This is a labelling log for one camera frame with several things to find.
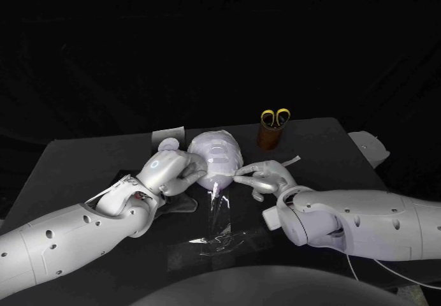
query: scissors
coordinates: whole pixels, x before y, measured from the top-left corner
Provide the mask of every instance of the scissors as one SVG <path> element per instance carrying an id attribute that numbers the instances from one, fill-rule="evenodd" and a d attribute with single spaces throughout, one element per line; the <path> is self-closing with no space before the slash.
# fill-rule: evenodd
<path id="1" fill-rule="evenodd" d="M 273 110 L 265 110 L 260 118 L 263 120 L 263 123 L 267 124 L 267 126 L 277 128 L 287 123 L 287 121 L 290 120 L 290 116 L 291 116 L 290 111 L 286 108 L 281 108 L 278 112 L 276 113 L 276 116 L 274 116 Z"/>

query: yellow scissor handle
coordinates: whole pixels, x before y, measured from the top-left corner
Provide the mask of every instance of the yellow scissor handle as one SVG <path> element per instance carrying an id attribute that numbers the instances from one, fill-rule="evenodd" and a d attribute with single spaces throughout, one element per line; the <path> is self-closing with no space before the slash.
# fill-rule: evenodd
<path id="1" fill-rule="evenodd" d="M 287 121 L 290 120 L 290 117 L 291 117 L 291 113 L 290 113 L 290 111 L 287 110 L 287 108 L 281 108 L 281 109 L 278 110 L 277 114 L 276 114 L 276 120 L 277 120 L 277 122 L 278 122 L 278 115 L 280 115 L 281 113 L 287 113 L 287 114 L 289 114 L 289 118 L 287 118 L 287 120 L 286 120 L 286 122 L 284 122 L 284 123 L 287 123 Z"/>
<path id="2" fill-rule="evenodd" d="M 264 118 L 268 118 L 268 116 L 271 115 L 271 124 L 268 124 L 265 121 L 264 121 Z M 260 119 L 263 121 L 263 123 L 268 124 L 270 126 L 274 126 L 274 111 L 273 110 L 265 110 L 263 112 L 263 115 L 260 116 Z"/>

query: cable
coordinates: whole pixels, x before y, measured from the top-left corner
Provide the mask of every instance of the cable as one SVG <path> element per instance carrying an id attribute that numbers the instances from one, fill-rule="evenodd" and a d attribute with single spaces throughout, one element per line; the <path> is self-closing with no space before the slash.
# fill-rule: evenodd
<path id="1" fill-rule="evenodd" d="M 428 287 L 428 288 L 441 290 L 441 287 L 437 287 L 437 286 L 431 286 L 431 285 L 423 284 L 421 282 L 417 282 L 417 281 L 412 280 L 411 278 L 408 278 L 408 277 L 405 277 L 404 275 L 401 275 L 401 274 L 400 274 L 398 272 L 395 272 L 391 268 L 388 268 L 376 259 L 375 259 L 375 262 L 376 262 L 389 272 L 392 272 L 395 275 L 398 275 L 400 277 L 402 277 L 404 279 L 407 279 L 410 282 L 414 282 L 415 284 L 421 285 L 423 287 Z"/>
<path id="2" fill-rule="evenodd" d="M 349 262 L 349 266 L 352 268 L 352 274 L 353 274 L 353 277 L 356 278 L 356 280 L 359 280 L 358 276 L 356 276 L 356 272 L 353 271 L 353 267 L 352 267 L 352 260 L 349 258 L 349 255 L 346 254 L 346 257 L 348 257 L 348 262 Z"/>

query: brown cup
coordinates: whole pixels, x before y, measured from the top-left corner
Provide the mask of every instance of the brown cup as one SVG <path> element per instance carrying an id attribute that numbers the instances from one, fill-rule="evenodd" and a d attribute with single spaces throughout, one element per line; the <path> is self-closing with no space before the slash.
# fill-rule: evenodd
<path id="1" fill-rule="evenodd" d="M 263 121 L 260 121 L 260 134 L 257 136 L 257 144 L 264 150 L 273 150 L 278 146 L 284 127 L 286 124 L 277 127 L 271 127 Z"/>

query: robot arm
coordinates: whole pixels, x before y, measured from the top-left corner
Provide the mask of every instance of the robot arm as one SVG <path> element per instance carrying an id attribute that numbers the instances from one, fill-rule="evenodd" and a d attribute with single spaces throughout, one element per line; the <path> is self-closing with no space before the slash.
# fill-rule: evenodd
<path id="1" fill-rule="evenodd" d="M 276 161 L 247 166 L 237 175 L 261 168 L 267 174 L 237 176 L 235 181 L 277 196 L 264 219 L 271 230 L 283 228 L 296 245 L 330 247 L 387 261 L 441 258 L 441 203 L 385 191 L 317 192 L 306 186 L 280 184 L 290 182 L 289 171 L 281 172 L 280 167 Z"/>
<path id="2" fill-rule="evenodd" d="M 0 299 L 75 271 L 127 237 L 149 230 L 162 194 L 182 193 L 206 172 L 204 160 L 179 150 L 160 151 L 143 171 L 127 175 L 94 205 L 77 204 L 0 236 Z"/>

